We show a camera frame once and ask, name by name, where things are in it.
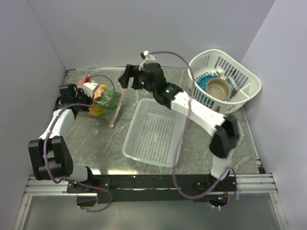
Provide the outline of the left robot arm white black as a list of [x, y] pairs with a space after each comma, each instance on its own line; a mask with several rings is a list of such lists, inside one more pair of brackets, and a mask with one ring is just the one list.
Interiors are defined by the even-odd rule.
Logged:
[[59, 87], [60, 96], [55, 102], [53, 117], [46, 131], [28, 144], [29, 155], [37, 180], [78, 181], [78, 187], [88, 193], [95, 187], [89, 167], [73, 163], [65, 139], [79, 111], [89, 111], [98, 83], [84, 83]]

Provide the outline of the clear zip bag pink slider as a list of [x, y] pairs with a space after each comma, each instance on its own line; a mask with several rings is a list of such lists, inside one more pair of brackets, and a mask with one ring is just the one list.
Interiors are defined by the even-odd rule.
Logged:
[[84, 92], [93, 90], [93, 93], [89, 94], [93, 96], [93, 107], [89, 108], [90, 115], [97, 117], [107, 113], [114, 113], [109, 123], [109, 127], [113, 128], [123, 103], [125, 89], [122, 89], [121, 92], [109, 89], [105, 84], [98, 84], [91, 80], [90, 76], [81, 79], [77, 84], [77, 88], [83, 89]]

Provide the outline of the fake green lettuce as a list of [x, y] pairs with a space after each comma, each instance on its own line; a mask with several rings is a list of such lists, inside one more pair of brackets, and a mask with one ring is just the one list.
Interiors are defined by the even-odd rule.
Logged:
[[108, 112], [113, 112], [117, 109], [120, 98], [121, 93], [110, 90], [98, 100], [97, 105], [102, 105]]

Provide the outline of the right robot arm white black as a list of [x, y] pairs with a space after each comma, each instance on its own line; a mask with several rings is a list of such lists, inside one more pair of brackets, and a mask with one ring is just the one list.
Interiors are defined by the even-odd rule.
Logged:
[[211, 136], [209, 150], [213, 154], [213, 166], [210, 186], [215, 191], [221, 191], [227, 184], [226, 175], [230, 171], [232, 154], [239, 140], [236, 117], [209, 109], [179, 86], [167, 82], [158, 63], [146, 64], [142, 69], [127, 65], [118, 82], [126, 89], [130, 79], [133, 80], [133, 89], [148, 91], [160, 105], [185, 115]]

